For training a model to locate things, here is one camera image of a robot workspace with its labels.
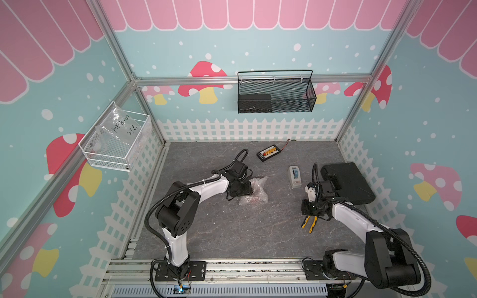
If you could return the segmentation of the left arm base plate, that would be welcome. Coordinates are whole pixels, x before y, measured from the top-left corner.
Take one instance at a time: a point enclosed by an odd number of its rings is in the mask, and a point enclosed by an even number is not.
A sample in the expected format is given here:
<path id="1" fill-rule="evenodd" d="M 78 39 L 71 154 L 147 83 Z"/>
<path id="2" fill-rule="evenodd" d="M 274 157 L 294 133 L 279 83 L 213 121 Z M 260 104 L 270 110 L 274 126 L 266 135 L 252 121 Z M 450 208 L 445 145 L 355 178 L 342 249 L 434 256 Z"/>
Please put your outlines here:
<path id="1" fill-rule="evenodd" d="M 204 281 L 207 263 L 186 261 L 180 267 L 160 261 L 153 270 L 154 281 Z"/>

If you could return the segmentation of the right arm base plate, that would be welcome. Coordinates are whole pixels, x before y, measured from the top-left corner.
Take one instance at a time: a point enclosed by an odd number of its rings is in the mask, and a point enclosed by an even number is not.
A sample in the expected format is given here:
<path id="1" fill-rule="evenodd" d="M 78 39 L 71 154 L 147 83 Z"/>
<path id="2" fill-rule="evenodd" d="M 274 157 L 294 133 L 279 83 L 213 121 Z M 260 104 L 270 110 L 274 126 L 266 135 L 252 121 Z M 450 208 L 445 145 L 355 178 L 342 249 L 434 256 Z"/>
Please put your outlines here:
<path id="1" fill-rule="evenodd" d="M 322 260 L 314 260 L 312 258 L 302 259 L 301 268 L 304 271 L 307 281 L 323 280 L 347 283 L 357 278 L 354 274 L 348 272 L 334 269 L 326 270 L 322 264 Z"/>

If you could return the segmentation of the black box in basket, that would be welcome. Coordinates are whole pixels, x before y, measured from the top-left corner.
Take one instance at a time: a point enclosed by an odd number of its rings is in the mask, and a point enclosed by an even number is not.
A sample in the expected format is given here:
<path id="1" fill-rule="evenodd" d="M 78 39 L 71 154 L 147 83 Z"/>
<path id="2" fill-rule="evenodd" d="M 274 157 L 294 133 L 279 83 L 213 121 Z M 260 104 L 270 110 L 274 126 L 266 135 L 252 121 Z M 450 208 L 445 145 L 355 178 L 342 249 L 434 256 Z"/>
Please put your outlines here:
<path id="1" fill-rule="evenodd" d="M 272 97 L 270 94 L 240 94 L 238 96 L 239 113 L 272 112 Z"/>

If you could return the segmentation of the clear bubble wrap sheet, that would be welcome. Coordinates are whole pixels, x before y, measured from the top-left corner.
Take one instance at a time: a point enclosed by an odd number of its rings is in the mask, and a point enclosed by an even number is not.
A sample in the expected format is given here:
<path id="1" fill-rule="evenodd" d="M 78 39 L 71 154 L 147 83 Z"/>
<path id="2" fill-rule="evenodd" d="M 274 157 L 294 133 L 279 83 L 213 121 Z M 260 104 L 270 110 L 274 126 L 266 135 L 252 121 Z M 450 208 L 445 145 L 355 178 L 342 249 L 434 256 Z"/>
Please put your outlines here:
<path id="1" fill-rule="evenodd" d="M 268 180 L 268 176 L 260 177 L 260 178 L 252 178 L 250 180 L 251 186 L 252 186 L 252 193 L 250 195 L 242 196 L 240 198 L 240 201 L 238 204 L 240 206 L 246 206 L 250 205 L 248 203 L 248 199 L 250 196 L 260 196 L 260 197 L 265 197 L 269 201 L 269 197 L 267 193 L 265 192 L 265 183 Z"/>

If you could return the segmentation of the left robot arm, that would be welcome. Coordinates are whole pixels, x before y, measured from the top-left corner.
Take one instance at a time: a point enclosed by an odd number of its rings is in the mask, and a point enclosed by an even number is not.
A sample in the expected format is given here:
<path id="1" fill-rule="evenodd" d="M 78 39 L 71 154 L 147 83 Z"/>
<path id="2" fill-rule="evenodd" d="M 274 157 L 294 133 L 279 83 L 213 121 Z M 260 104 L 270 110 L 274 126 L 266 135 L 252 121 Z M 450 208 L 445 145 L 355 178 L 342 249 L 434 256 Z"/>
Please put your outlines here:
<path id="1" fill-rule="evenodd" d="M 241 150 L 232 162 L 213 170 L 212 176 L 195 183 L 173 183 L 167 194 L 146 213 L 144 227 L 159 238 L 166 249 L 166 275 L 181 281 L 191 271 L 186 234 L 205 200 L 225 194 L 228 201 L 253 193 L 253 171 L 244 163 L 248 150 Z"/>

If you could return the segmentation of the black mesh wall basket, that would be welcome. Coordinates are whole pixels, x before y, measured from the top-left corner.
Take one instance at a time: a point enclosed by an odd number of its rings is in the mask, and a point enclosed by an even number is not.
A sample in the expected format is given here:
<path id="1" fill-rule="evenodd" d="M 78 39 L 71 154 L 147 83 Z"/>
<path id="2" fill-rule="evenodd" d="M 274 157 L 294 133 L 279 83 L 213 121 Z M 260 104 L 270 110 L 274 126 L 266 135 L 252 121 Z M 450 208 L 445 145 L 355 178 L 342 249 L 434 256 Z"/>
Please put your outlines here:
<path id="1" fill-rule="evenodd" d="M 237 73 L 240 94 L 270 94 L 272 112 L 312 112 L 317 95 L 311 70 L 242 71 Z"/>

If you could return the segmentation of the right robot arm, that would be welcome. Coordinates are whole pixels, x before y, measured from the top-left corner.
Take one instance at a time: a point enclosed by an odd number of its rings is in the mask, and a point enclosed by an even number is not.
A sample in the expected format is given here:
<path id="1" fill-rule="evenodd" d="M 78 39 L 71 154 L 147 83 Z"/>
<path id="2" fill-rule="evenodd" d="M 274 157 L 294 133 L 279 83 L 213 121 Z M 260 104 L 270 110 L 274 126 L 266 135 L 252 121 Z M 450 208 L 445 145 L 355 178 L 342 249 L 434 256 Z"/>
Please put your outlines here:
<path id="1" fill-rule="evenodd" d="M 314 164 L 305 192 L 308 197 L 301 204 L 306 217 L 303 227 L 310 222 L 314 229 L 319 219 L 335 220 L 365 245 L 362 254 L 335 249 L 326 251 L 321 260 L 303 258 L 301 266 L 307 279 L 313 280 L 313 273 L 329 280 L 342 278 L 346 288 L 357 277 L 360 284 L 352 297 L 367 281 L 377 289 L 391 289 L 409 297 L 421 297 L 431 290 L 430 271 L 408 233 L 379 223 L 359 208 L 373 202 L 376 196 L 356 164 L 335 163 L 321 168 Z"/>

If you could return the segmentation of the black battery charger board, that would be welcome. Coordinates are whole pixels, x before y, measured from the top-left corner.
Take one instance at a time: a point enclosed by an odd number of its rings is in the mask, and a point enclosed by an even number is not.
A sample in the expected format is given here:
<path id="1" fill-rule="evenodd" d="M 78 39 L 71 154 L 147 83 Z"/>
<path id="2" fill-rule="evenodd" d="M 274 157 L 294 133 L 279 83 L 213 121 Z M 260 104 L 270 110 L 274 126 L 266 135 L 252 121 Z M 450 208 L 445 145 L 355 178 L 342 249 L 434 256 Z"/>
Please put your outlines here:
<path id="1" fill-rule="evenodd" d="M 257 153 L 260 161 L 264 162 L 281 153 L 281 149 L 276 145 L 271 145 Z"/>

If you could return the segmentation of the red enamel mug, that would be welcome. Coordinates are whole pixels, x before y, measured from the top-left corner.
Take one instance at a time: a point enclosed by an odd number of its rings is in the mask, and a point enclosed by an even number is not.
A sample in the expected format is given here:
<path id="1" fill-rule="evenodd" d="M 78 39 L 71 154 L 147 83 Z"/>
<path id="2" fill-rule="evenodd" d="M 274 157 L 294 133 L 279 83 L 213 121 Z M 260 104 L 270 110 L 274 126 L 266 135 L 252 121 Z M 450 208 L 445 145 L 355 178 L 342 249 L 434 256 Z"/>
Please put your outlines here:
<path id="1" fill-rule="evenodd" d="M 260 196 L 250 196 L 248 199 L 248 203 L 251 205 L 259 205 L 259 204 L 266 204 L 268 199 L 265 197 Z"/>

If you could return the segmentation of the white blue tape dispenser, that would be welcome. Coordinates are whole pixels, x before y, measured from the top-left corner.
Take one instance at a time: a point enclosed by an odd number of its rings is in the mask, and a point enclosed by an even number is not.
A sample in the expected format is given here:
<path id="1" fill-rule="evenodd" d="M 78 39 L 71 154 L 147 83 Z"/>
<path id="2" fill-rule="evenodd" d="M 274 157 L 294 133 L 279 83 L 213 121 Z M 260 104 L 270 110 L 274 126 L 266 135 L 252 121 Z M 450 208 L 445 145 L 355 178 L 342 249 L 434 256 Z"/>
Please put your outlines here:
<path id="1" fill-rule="evenodd" d="M 301 172 L 298 166 L 290 166 L 288 174 L 292 188 L 299 188 L 302 186 Z"/>

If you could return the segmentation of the black plastic tool case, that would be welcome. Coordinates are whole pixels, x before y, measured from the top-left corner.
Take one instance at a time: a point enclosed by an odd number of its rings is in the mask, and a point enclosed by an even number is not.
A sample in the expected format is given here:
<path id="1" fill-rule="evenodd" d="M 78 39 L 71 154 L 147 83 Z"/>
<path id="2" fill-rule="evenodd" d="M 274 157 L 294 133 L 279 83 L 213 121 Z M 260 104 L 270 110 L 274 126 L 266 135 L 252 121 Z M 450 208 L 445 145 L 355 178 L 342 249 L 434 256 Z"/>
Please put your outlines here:
<path id="1" fill-rule="evenodd" d="M 331 181 L 339 197 L 354 205 L 372 203 L 376 196 L 366 179 L 353 163 L 335 163 L 324 165 L 320 169 L 324 180 Z"/>

